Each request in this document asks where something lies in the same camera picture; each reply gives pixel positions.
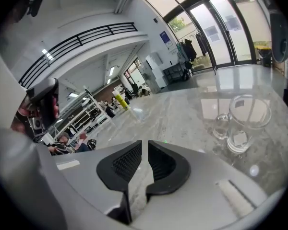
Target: yellow bin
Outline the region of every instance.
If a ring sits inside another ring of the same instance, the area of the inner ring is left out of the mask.
[[[120,95],[120,92],[118,92],[117,90],[114,90],[113,95],[115,96],[115,98],[119,101],[119,103],[121,104],[121,106],[125,109],[128,110],[129,106],[128,104],[124,101],[123,97]]]

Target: white strip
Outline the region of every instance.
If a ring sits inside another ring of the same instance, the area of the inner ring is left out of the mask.
[[[65,170],[65,169],[77,166],[79,164],[80,162],[78,160],[72,160],[72,161],[57,164],[57,168],[59,169],[59,171],[61,171],[61,170]]]
[[[229,202],[233,211],[240,217],[244,217],[254,210],[254,207],[244,196],[229,182],[220,181],[217,183],[224,197]]]

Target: glass door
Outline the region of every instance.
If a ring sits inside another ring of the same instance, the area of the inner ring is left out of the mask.
[[[249,29],[232,0],[203,0],[190,15],[204,33],[216,67],[256,62]]]
[[[205,4],[193,8],[190,12],[202,28],[201,31],[205,33],[213,51],[216,65],[234,64],[233,57],[228,50],[228,42],[226,42],[226,38],[222,34],[222,28],[216,23]]]
[[[251,60],[251,51],[241,22],[228,0],[210,0],[221,17],[228,40],[233,45],[235,65]]]

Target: glass cup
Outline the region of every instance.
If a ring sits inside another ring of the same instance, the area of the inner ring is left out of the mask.
[[[213,134],[227,138],[232,152],[245,152],[271,119],[268,102],[248,94],[236,96],[229,103],[229,113],[215,119]]]

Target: tree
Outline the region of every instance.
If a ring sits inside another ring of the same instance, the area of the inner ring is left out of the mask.
[[[169,22],[169,25],[173,28],[174,32],[178,32],[179,30],[181,30],[183,27],[186,26],[186,24],[184,23],[184,19],[177,19],[177,17],[175,17],[173,20],[171,20]]]

